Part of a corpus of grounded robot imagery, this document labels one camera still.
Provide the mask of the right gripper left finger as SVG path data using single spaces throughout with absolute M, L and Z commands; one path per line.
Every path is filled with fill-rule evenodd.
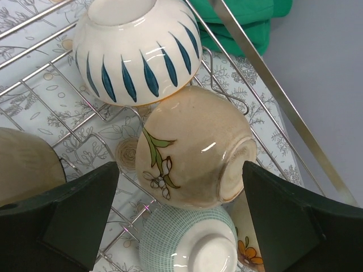
M 92 271 L 120 171 L 108 162 L 1 207 L 1 271 Z

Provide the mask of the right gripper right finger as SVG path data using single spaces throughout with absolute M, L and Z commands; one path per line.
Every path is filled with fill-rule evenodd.
M 243 182 L 266 271 L 362 271 L 362 209 L 246 161 Z

